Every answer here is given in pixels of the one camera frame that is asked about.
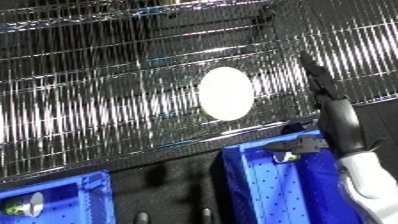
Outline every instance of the blue tray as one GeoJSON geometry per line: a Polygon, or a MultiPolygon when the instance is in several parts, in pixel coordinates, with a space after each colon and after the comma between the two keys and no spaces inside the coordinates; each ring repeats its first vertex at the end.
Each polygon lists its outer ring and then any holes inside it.
{"type": "Polygon", "coordinates": [[[88,173],[0,193],[0,203],[18,195],[41,192],[43,212],[36,218],[0,214],[1,224],[114,224],[109,174],[88,173]]]}
{"type": "Polygon", "coordinates": [[[241,224],[359,224],[342,199],[334,158],[328,150],[299,162],[277,164],[263,146],[292,140],[300,132],[223,149],[224,166],[237,222],[241,224]]]}

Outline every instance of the metal grid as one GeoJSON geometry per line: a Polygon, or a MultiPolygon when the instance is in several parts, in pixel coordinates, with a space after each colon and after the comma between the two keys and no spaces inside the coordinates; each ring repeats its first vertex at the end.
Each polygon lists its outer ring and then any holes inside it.
{"type": "Polygon", "coordinates": [[[314,114],[308,50],[354,103],[394,97],[394,0],[36,0],[0,10],[0,177],[145,153],[314,114]],[[255,106],[200,111],[209,70],[244,71],[255,106]]]}

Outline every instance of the black surface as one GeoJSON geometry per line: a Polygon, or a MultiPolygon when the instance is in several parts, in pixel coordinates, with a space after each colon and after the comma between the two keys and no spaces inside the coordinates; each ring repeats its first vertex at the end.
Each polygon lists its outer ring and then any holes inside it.
{"type": "Polygon", "coordinates": [[[113,173],[118,223],[139,212],[152,223],[203,223],[210,208],[215,223],[233,224],[233,210],[218,151],[113,173]]]}
{"type": "MultiPolygon", "coordinates": [[[[398,179],[398,101],[362,106],[357,112],[368,146],[386,138],[377,153],[398,179]]],[[[112,178],[118,223],[133,223],[144,211],[153,224],[196,224],[203,208],[213,210],[215,223],[234,223],[218,151],[114,172],[112,178]]]]}

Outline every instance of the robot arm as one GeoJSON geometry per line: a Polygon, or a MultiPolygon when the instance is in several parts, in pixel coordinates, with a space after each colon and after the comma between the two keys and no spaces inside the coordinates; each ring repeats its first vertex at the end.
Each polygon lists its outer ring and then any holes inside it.
{"type": "Polygon", "coordinates": [[[357,114],[345,96],[338,93],[326,68],[303,52],[304,66],[315,108],[320,109],[318,127],[337,156],[340,189],[365,223],[398,223],[397,182],[374,152],[368,151],[357,114]]]}

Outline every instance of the wire rack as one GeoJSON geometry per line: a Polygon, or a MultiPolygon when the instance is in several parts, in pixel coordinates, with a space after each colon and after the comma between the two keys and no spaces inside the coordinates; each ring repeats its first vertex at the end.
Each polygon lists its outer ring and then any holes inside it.
{"type": "Polygon", "coordinates": [[[36,0],[0,9],[0,177],[164,150],[314,114],[308,50],[353,103],[395,97],[394,0],[36,0]],[[211,69],[255,90],[233,122],[201,113],[211,69]]]}

